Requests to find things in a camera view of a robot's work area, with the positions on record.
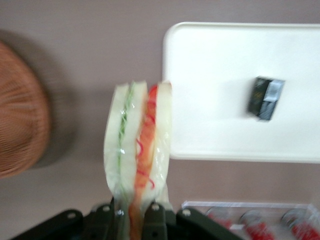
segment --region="brown woven basket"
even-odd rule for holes
[[[0,178],[30,168],[51,131],[47,96],[31,69],[0,42]]]

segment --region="red label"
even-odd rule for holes
[[[274,235],[268,230],[265,222],[245,228],[252,240],[274,240]]]
[[[291,232],[298,240],[320,240],[319,233],[307,222],[294,225]]]

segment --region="red pepper strip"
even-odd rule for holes
[[[156,135],[156,102],[158,86],[151,88],[146,103],[145,117],[141,125],[141,132],[137,143],[143,149],[136,156],[136,175],[134,179],[134,197],[129,206],[130,240],[141,240],[143,219],[140,213],[142,196],[147,182],[150,181],[150,172],[153,164],[154,140]]]

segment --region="white tray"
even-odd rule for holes
[[[257,76],[285,80],[271,121],[247,113]],[[320,162],[320,25],[183,22],[164,39],[171,158]]]

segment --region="plastic wrap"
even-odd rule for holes
[[[118,239],[139,239],[148,205],[163,192],[171,141],[171,85],[115,88],[104,139],[106,180],[117,202]]]

